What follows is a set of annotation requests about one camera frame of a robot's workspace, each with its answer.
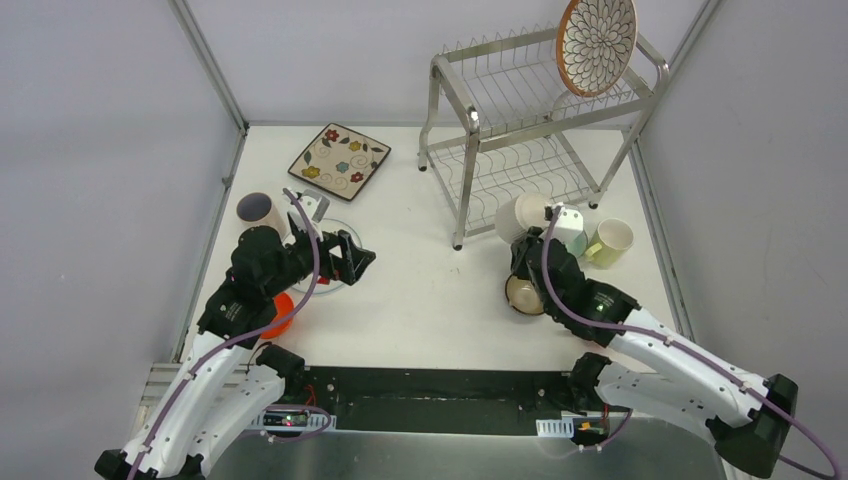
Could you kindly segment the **white ribbed mug black handle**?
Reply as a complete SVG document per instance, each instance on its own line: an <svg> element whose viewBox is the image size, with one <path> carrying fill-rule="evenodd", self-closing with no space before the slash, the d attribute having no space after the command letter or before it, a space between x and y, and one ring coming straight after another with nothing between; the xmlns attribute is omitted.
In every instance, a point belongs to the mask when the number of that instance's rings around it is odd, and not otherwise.
<svg viewBox="0 0 848 480"><path fill-rule="evenodd" d="M502 205L495 215L495 231L506 244L520 239L532 227L546 228L550 200L540 193L522 193Z"/></svg>

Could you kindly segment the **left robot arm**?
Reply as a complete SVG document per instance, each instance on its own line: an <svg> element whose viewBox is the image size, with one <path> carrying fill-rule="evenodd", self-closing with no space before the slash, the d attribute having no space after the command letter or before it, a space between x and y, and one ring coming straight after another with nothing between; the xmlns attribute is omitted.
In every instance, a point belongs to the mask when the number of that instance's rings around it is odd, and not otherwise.
<svg viewBox="0 0 848 480"><path fill-rule="evenodd" d="M355 284L376 260L346 230L294 230L286 244L269 226L245 230L225 280L208 299L179 372L147 422L123 448L105 450L94 470L104 479L205 479L220 456L267 407L297 402L305 390L302 357L265 347L221 403L230 374L248 362L277 314L275 298L310 279Z"/></svg>

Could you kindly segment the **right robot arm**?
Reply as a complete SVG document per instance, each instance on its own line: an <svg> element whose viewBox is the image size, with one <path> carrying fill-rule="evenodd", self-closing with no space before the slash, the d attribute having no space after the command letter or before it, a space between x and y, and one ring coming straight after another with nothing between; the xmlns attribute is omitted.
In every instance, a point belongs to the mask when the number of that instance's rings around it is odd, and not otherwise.
<svg viewBox="0 0 848 480"><path fill-rule="evenodd" d="M557 239L537 227L513 242L511 273L530 283L543 312L582 340L651 368L628 371L587 353L568 379L569 400L642 411L705 440L727 463L751 476L772 476L791 429L798 385L776 373L747 372L664 326L637 300L590 279Z"/></svg>

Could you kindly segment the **brown rim petal pattern plate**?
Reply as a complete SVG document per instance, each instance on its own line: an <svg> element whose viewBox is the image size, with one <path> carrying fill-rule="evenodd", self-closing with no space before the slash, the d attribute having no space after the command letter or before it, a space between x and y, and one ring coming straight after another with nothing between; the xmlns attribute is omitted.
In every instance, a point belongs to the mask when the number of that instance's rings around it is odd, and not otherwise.
<svg viewBox="0 0 848 480"><path fill-rule="evenodd" d="M571 1L556 35L557 69L566 88L584 98L610 90L629 67L637 35L633 1Z"/></svg>

